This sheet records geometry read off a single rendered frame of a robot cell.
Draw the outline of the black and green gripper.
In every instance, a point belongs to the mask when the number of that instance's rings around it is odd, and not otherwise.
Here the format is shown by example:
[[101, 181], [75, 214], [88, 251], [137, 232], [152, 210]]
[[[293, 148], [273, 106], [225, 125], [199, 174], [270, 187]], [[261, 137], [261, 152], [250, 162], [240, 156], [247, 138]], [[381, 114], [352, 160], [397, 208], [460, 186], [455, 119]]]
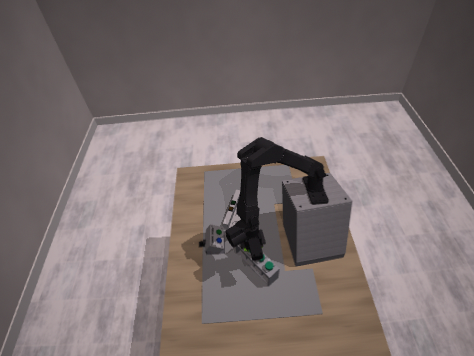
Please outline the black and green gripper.
[[[264, 238], [264, 235], [263, 235], [263, 231], [262, 231], [261, 229], [260, 229], [259, 231], [260, 231], [261, 237], [262, 237], [262, 244], [266, 244], [266, 241], [265, 241], [265, 238]], [[248, 247], [248, 248], [245, 247], [245, 243], [244, 243], [244, 242], [242, 242], [242, 243], [240, 244], [240, 246], [241, 246], [241, 249], [244, 248], [244, 251], [249, 251], [249, 250], [250, 250], [249, 247]]]

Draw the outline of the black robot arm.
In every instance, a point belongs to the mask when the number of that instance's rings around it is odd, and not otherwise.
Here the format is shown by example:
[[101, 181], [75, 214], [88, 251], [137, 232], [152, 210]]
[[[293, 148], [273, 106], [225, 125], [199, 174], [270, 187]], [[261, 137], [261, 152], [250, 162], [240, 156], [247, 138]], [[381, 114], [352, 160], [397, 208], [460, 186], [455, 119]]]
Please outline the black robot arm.
[[[238, 151], [237, 158], [241, 160], [241, 188], [236, 213], [241, 220], [226, 230], [226, 237], [233, 248], [244, 242], [245, 247], [250, 249], [252, 261], [263, 259], [260, 245], [262, 237], [258, 219], [260, 208], [257, 200], [262, 165], [276, 164], [277, 162], [304, 172], [308, 175], [303, 177], [303, 181], [311, 204], [329, 203], [323, 186], [323, 178], [326, 177], [324, 166], [322, 163], [306, 157], [284, 149], [263, 137], [257, 138]], [[249, 239], [247, 237], [256, 238]]]

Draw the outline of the grey flat mat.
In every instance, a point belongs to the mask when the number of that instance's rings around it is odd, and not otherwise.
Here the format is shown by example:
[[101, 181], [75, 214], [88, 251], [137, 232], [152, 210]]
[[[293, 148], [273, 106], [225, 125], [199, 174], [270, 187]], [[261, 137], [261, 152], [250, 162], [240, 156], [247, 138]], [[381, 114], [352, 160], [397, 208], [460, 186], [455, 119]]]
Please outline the grey flat mat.
[[[268, 286], [236, 253], [226, 238], [225, 253], [203, 247], [202, 324], [323, 314], [312, 269], [285, 271], [274, 204], [282, 202], [282, 180], [292, 179], [287, 165], [261, 167], [258, 181], [259, 230], [262, 252], [279, 268]], [[208, 226], [223, 227], [235, 191], [241, 188], [241, 168], [204, 171], [203, 239]]]

